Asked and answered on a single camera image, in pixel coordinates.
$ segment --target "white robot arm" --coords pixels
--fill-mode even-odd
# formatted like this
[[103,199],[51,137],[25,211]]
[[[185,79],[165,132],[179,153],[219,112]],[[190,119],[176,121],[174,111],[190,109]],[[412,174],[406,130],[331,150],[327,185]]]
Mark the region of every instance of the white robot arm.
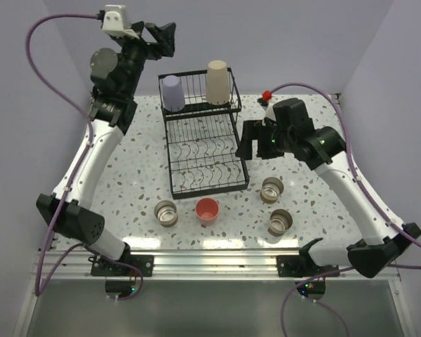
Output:
[[[105,229],[105,219],[90,210],[92,198],[105,164],[125,136],[135,114],[133,97],[146,60],[173,57],[175,52],[174,22],[163,27],[143,21],[130,24],[126,7],[108,5],[100,11],[102,30],[118,43],[121,52],[101,48],[91,58],[91,80],[94,83],[89,112],[93,139],[86,132],[82,144],[66,174],[51,195],[40,194],[36,206],[47,225],[55,215],[67,181],[85,146],[89,151],[73,179],[65,203],[53,230],[86,244],[100,255],[122,263],[130,263],[129,245]],[[146,42],[146,28],[156,42]]]
[[290,269],[296,277],[311,276],[318,267],[352,265],[365,277],[374,277],[400,256],[410,242],[394,230],[377,212],[359,186],[362,182],[369,195],[386,210],[392,222],[410,236],[421,235],[415,223],[405,224],[381,200],[354,162],[356,175],[348,163],[346,144],[331,127],[315,129],[304,102],[297,98],[268,103],[260,99],[266,109],[262,120],[245,121],[241,144],[236,156],[252,159],[252,141],[258,142],[257,156],[262,159],[293,153],[321,177],[345,205],[363,239],[347,247],[345,242],[333,240],[326,244],[315,239],[300,249],[300,257],[290,258]]

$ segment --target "dish rack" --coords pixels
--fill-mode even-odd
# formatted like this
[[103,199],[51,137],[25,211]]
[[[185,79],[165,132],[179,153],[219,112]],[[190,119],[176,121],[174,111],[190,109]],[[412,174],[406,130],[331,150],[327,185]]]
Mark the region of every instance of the dish rack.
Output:
[[[159,75],[161,110],[166,130],[168,172],[174,199],[245,190],[249,175],[246,163],[235,156],[240,143],[237,118],[241,99],[231,68],[229,102],[206,102],[207,70]],[[168,75],[180,79],[185,108],[179,112],[162,105],[161,81]]]

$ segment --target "pink cup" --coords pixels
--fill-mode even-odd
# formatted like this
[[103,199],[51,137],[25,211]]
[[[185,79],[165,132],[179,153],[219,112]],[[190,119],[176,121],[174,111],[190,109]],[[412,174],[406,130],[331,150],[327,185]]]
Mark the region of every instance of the pink cup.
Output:
[[203,198],[196,203],[195,213],[198,219],[205,226],[210,226],[218,217],[218,203],[211,198]]

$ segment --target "speckled countertop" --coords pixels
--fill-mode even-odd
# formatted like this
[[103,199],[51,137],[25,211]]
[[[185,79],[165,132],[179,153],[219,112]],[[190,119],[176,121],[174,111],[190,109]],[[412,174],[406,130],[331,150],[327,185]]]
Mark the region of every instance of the speckled countertop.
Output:
[[[283,95],[304,100],[316,127],[332,126],[340,132],[335,112],[321,96]],[[256,95],[242,96],[238,130],[244,119],[263,118]],[[154,217],[160,200],[173,200],[169,188],[165,128],[158,96],[137,97],[138,110],[126,137],[111,155],[95,191],[92,210],[103,215],[106,228],[133,249],[259,249],[302,246],[323,237],[351,244],[361,238],[348,212],[319,177],[291,154],[268,161],[247,161],[250,185],[247,190],[214,194],[220,203],[217,222],[204,227],[194,213],[199,198],[174,201],[179,221],[161,227]],[[264,204],[259,197],[262,181],[280,178],[285,186],[277,203]],[[267,231],[274,209],[287,209],[292,228],[282,237]],[[57,250],[72,240],[59,238]]]

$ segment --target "beige cup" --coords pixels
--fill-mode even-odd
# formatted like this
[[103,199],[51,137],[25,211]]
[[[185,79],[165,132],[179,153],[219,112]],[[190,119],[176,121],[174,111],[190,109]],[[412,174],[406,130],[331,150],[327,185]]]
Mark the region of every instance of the beige cup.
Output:
[[216,60],[208,64],[206,100],[212,105],[229,102],[229,76],[224,61]]

